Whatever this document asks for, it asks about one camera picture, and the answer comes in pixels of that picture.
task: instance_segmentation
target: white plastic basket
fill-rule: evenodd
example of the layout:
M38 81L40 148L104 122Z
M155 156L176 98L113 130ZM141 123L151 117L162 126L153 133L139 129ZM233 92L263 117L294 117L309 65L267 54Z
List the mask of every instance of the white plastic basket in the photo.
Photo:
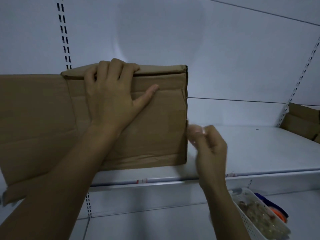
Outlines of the white plastic basket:
M264 235L258 230L258 228L250 221L250 219L246 216L246 214L240 209L238 206L238 203L240 201L245 202L246 204L249 204L250 202L258 202L260 205L262 205L266 212L269 215L275 216L275 225L280 228L283 232L287 232L288 234L291 233L290 229L286 226L286 224L276 215L268 206L265 205L251 190L247 188L239 188L229 191L235 205L237 206L237 209L241 215L241 218L243 220L243 223L250 235L250 238L252 240L267 240L267 238L264 237ZM288 239L288 235L284 234L280 238L277 238L276 240L283 240Z

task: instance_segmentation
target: blue object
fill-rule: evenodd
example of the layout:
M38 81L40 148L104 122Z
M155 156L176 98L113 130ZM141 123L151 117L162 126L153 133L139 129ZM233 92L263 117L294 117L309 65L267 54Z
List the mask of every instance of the blue object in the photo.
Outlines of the blue object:
M266 206L271 206L275 209L277 209L278 211L280 211L286 218L289 217L289 215L280 207L280 206L277 206L275 203L271 202L270 200L268 200L266 197L262 196L261 194L259 193L254 193L260 200L262 200L262 202L264 204L266 204Z

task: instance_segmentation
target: person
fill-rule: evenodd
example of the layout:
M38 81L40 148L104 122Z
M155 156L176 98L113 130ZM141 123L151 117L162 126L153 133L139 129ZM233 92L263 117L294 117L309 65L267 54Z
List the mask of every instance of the person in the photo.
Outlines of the person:
M149 103L154 84L132 100L137 64L100 61L84 75L91 125L46 180L0 226L1 239L68 239L90 184L120 133ZM190 125L189 141L198 150L199 184L208 201L218 240L250 239L225 182L227 144L214 126Z

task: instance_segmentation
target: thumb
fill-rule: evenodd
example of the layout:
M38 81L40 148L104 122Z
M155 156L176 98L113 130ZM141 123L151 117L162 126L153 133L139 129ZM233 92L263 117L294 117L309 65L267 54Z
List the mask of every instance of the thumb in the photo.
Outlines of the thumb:
M203 134L201 126L196 124L189 125L187 129L187 136L188 140L199 152L209 149L206 135Z
M153 95L158 89L159 85L153 84L143 95L133 101L133 105L137 109L138 113L151 101Z

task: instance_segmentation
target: finger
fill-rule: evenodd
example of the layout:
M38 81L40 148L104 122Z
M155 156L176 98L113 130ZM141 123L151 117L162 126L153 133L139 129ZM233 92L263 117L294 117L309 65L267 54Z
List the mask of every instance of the finger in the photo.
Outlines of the finger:
M227 143L213 125L204 128L209 146L215 150L227 150Z
M97 68L97 82L102 82L106 80L108 69L109 69L110 62L102 60L98 64Z
M159 89L159 85L153 84L146 92L133 101L137 114L151 101L155 92Z
M189 125L187 128L187 137L191 144L194 145L199 152L209 149L206 135L203 134L201 126L196 124Z
M94 84L94 76L97 73L97 67L98 65L93 65L84 72L84 84L86 88Z
M109 70L106 79L110 82L117 81L121 75L124 64L125 63L122 60L113 58L109 64Z
M124 87L128 92L131 90L131 81L132 77L134 76L134 72L138 71L139 69L139 65L134 63L126 63L123 66L119 80L124 84Z

